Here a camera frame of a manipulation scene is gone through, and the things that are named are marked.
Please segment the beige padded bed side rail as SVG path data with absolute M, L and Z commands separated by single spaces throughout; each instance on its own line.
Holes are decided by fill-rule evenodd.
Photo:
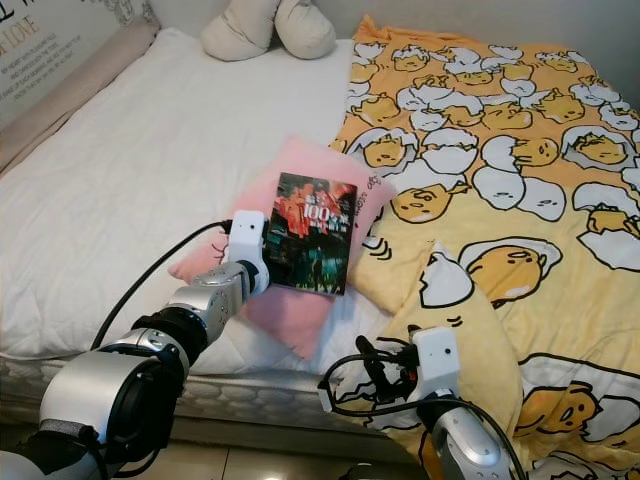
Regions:
M 56 83 L 44 99 L 1 128 L 3 172 L 22 163 L 97 92 L 108 87 L 133 61 L 140 59 L 159 31 L 160 24 L 155 20 L 133 20 L 93 50 L 67 78 Z

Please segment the yellow egg cartoon blanket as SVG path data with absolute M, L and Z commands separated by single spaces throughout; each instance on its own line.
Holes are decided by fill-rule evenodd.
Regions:
M 640 480 L 640 111 L 579 52 L 361 20 L 335 138 L 393 189 L 349 280 L 453 332 L 530 480 Z

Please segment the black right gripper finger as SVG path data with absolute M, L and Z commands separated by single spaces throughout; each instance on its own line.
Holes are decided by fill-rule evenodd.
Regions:
M 365 335 L 357 335 L 355 346 L 361 355 L 362 364 L 364 364 L 365 372 L 369 376 L 374 390 L 390 388 L 387 375 L 385 375 L 385 365 L 381 360 L 383 352 L 379 351 Z

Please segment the pink pillow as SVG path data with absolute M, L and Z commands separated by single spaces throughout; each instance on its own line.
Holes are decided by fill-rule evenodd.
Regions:
M 348 278 L 358 264 L 361 243 L 369 236 L 372 221 L 378 211 L 393 197 L 393 188 L 381 182 L 369 166 L 358 163 L 352 157 L 340 154 L 328 146 L 292 136 L 283 143 L 282 150 L 265 173 L 253 180 L 250 187 L 234 202 L 232 215 L 238 210 L 251 210 L 260 211 L 269 219 L 276 195 L 276 183 L 283 172 L 339 180 L 358 188 L 355 228 L 349 251 L 348 285 Z M 224 262 L 234 264 L 232 261 L 224 261 L 228 234 L 211 234 L 202 239 L 200 246 L 184 259 L 170 265 L 169 273 L 174 278 L 191 283 L 197 276 L 204 275 Z M 291 349 L 293 355 L 311 360 L 319 351 L 326 316 L 339 298 L 340 296 L 294 291 L 270 282 L 265 292 L 247 303 L 244 320 Z

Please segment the cream plush toy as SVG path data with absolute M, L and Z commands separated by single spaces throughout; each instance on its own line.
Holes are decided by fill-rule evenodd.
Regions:
M 229 0 L 200 33 L 206 54 L 221 61 L 257 58 L 275 40 L 303 60 L 324 58 L 337 49 L 334 24 L 315 0 Z

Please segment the wall lettering sticker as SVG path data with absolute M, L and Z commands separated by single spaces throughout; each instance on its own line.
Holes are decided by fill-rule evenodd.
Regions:
M 18 104 L 72 55 L 86 0 L 0 0 L 0 88 Z

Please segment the dark red cover book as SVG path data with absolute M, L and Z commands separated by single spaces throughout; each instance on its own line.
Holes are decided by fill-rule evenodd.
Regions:
M 279 175 L 262 253 L 271 283 L 326 296 L 346 293 L 357 193 L 339 180 Z

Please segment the white quilted mattress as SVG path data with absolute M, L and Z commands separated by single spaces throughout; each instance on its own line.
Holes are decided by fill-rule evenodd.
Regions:
M 289 137 L 329 145 L 346 106 L 352 42 L 317 60 L 274 49 L 207 55 L 163 29 L 140 59 L 9 172 L 1 237 L 1 397 L 40 396 L 61 357 L 91 346 L 180 285 L 161 255 L 234 202 Z

